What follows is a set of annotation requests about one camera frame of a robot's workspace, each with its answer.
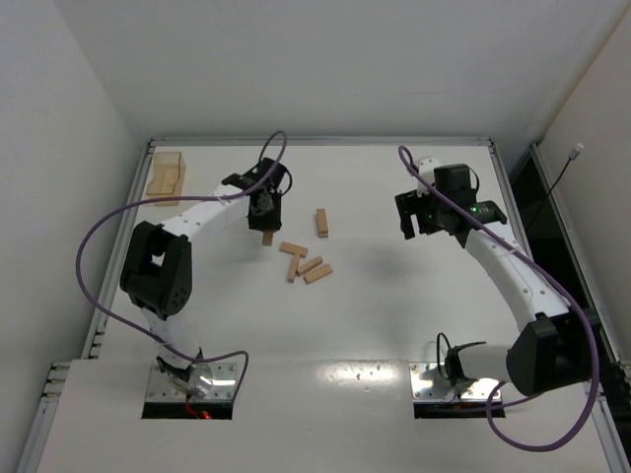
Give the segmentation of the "wood block two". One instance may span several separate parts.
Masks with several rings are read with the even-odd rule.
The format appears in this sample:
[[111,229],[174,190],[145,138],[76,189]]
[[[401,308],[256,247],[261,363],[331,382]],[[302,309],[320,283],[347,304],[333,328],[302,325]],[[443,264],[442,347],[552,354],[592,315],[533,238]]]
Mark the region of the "wood block two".
[[271,246],[274,238],[274,232],[264,232],[262,234],[262,244],[265,246]]

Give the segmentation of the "wood block one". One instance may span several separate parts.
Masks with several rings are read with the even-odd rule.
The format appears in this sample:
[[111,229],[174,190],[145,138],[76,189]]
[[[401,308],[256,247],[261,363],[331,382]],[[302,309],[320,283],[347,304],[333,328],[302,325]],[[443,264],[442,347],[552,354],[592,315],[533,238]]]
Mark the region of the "wood block one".
[[324,208],[318,208],[315,211],[315,222],[316,222],[317,235],[319,237],[328,237],[329,227],[328,227],[326,211]]

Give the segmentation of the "transparent orange plastic box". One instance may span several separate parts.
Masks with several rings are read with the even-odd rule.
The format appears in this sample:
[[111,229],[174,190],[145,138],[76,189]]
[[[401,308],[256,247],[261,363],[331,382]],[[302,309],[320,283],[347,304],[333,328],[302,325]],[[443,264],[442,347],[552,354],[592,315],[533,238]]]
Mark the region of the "transparent orange plastic box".
[[149,199],[180,197],[186,165],[181,152],[161,152],[154,156],[153,178],[147,186]]

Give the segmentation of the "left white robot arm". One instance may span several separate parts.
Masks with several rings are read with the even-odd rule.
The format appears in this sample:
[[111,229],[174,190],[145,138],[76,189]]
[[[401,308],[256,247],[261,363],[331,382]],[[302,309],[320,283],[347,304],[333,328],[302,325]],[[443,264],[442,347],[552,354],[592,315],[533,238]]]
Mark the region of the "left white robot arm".
[[193,244],[242,219],[253,231],[279,231],[283,180],[293,184],[287,168],[261,158],[245,173],[222,179],[211,201],[159,224],[143,221],[132,232],[120,289],[140,309],[150,333],[159,338],[159,370],[187,394],[200,395],[212,386],[210,364],[203,360],[185,310],[193,288]]

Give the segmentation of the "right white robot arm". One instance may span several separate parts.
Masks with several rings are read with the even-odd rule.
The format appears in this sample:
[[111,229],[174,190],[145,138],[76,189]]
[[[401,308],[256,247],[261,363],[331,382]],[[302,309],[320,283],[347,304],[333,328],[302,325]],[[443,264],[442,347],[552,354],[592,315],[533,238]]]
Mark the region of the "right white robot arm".
[[445,378],[457,385],[494,377],[525,396],[590,379],[597,352],[587,338],[589,325],[532,268],[500,207],[478,200],[476,173],[467,165],[442,166],[432,158],[412,168],[421,182],[394,198],[404,237],[438,232],[454,237],[485,270],[520,332],[510,346],[470,342],[450,347]]

